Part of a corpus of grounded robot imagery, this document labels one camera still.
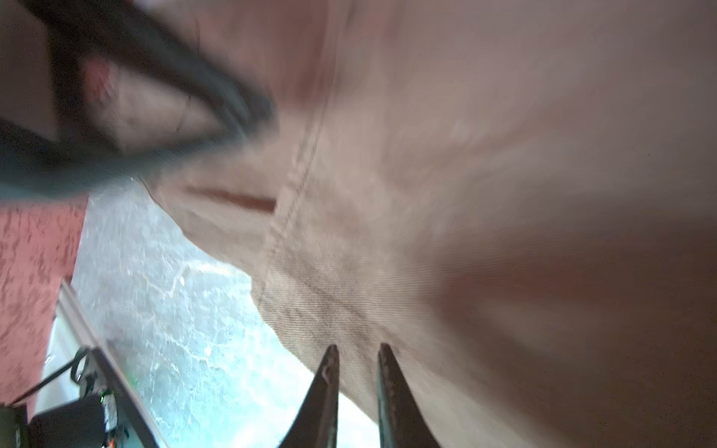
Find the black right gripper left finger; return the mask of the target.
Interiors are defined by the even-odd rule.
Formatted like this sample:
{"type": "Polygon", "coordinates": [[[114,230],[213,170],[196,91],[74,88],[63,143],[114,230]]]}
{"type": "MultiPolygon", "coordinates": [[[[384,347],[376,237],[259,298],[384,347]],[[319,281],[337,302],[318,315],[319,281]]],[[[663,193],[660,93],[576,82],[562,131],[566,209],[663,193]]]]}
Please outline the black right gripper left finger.
{"type": "Polygon", "coordinates": [[[329,345],[307,390],[304,402],[280,448],[334,448],[340,390],[340,355],[329,345]]]}

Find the brown corduroy trousers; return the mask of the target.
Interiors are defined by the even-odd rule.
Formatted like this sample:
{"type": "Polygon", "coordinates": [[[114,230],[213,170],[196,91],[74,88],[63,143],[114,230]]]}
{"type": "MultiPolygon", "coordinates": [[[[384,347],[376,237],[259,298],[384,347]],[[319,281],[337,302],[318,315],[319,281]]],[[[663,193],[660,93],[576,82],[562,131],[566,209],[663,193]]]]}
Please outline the brown corduroy trousers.
{"type": "Polygon", "coordinates": [[[145,178],[281,343],[445,447],[716,444],[713,1],[146,1],[274,120],[145,178]]]}

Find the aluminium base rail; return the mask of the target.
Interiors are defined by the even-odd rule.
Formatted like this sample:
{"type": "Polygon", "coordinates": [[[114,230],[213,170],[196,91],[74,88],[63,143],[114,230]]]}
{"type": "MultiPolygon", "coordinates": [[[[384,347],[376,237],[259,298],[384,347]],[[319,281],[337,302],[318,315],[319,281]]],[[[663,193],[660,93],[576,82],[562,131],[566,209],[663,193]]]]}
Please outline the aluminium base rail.
{"type": "Polygon", "coordinates": [[[63,281],[55,308],[42,380],[50,377],[87,347],[76,373],[66,371],[35,395],[35,414],[95,394],[106,399],[117,416],[109,422],[116,447],[166,447],[160,429],[110,354],[108,343],[84,313],[74,289],[63,281]]]}

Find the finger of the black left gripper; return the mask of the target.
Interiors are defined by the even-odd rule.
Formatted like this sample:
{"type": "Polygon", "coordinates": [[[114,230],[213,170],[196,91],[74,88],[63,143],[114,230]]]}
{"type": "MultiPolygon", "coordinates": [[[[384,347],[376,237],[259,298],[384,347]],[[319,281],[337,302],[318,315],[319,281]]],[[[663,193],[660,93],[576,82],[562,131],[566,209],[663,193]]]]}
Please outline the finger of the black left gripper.
{"type": "Polygon", "coordinates": [[[270,121],[272,99],[234,78],[128,1],[24,1],[43,24],[96,52],[204,100],[230,129],[270,121]]]}
{"type": "Polygon", "coordinates": [[[132,154],[50,141],[11,121],[1,121],[1,197],[62,199],[87,192],[120,177],[149,173],[178,164],[233,140],[246,138],[246,127],[233,123],[222,133],[205,134],[132,154]]]}

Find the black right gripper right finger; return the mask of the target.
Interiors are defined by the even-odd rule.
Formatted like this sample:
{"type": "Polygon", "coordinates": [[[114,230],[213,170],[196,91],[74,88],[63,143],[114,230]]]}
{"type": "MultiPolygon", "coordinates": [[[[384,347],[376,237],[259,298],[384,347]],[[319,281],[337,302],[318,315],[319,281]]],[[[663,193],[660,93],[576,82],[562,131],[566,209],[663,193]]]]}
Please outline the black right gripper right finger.
{"type": "Polygon", "coordinates": [[[380,446],[439,448],[388,343],[380,345],[377,368],[380,446]]]}

